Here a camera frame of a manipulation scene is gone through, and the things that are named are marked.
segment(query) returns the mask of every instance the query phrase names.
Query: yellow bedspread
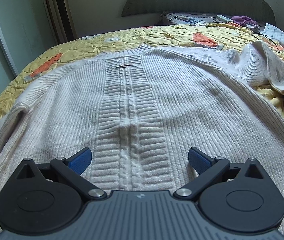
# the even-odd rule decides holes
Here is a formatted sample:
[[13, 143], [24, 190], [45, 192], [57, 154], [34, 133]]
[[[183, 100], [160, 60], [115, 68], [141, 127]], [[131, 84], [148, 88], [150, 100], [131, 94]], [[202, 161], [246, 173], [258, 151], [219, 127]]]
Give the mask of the yellow bedspread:
[[[16, 98], [37, 77], [75, 60], [91, 58], [100, 52], [114, 52], [133, 49], [141, 44], [150, 46], [207, 46], [213, 49], [242, 48], [257, 39], [269, 44], [271, 49], [283, 59], [281, 52], [268, 39], [253, 36], [252, 32], [235, 24], [212, 23], [206, 25], [155, 26], [88, 36], [55, 46], [27, 65], [0, 95], [0, 118], [8, 113]], [[284, 117], [283, 99], [270, 86], [256, 87]]]

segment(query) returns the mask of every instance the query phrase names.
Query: white knit sweater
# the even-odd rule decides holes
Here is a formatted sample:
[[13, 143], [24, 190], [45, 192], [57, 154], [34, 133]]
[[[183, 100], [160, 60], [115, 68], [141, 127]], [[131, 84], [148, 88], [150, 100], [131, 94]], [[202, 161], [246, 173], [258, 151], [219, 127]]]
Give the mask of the white knit sweater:
[[251, 88], [269, 83], [284, 94], [284, 63], [261, 41], [240, 55], [141, 46], [62, 66], [8, 113], [0, 190], [25, 157], [45, 163], [90, 147], [83, 176], [107, 192], [174, 191], [194, 178], [187, 153], [197, 147], [231, 162], [258, 158], [284, 196], [284, 119]]

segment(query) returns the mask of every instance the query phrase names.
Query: black cord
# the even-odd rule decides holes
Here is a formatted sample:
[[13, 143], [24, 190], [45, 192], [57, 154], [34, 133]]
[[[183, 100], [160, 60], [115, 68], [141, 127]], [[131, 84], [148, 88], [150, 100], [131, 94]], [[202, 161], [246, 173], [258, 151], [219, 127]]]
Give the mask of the black cord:
[[[271, 38], [270, 38], [269, 36], [265, 35], [265, 34], [262, 34], [262, 33], [252, 33], [252, 36], [253, 36], [254, 38], [256, 38], [256, 39], [257, 39], [257, 37], [254, 36], [255, 34], [256, 34], [256, 35], [265, 36], [265, 37], [267, 37], [270, 41], [272, 41]], [[279, 50], [278, 45], [277, 45], [274, 41], [272, 41], [272, 42], [274, 43], [274, 45], [276, 46], [276, 49], [277, 49], [278, 52], [280, 53], [281, 51]]]

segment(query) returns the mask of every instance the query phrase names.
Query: purple cloth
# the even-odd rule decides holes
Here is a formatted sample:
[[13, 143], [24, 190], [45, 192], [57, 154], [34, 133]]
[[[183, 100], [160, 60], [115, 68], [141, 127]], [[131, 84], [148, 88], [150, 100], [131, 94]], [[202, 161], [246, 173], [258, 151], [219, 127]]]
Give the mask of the purple cloth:
[[246, 27], [247, 24], [254, 24], [257, 25], [256, 21], [253, 21], [251, 18], [247, 17], [247, 16], [233, 16], [231, 18], [231, 20], [234, 23], [237, 23], [240, 26], [244, 26]]

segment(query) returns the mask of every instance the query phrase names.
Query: silver screw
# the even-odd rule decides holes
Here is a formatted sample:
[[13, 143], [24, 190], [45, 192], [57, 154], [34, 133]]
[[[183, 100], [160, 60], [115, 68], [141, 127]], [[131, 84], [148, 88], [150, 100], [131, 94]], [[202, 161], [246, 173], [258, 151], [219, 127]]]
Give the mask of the silver screw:
[[103, 196], [104, 191], [99, 188], [94, 188], [89, 191], [89, 196], [91, 197], [101, 197]]
[[192, 191], [188, 188], [179, 188], [175, 193], [181, 197], [187, 197], [192, 194]]

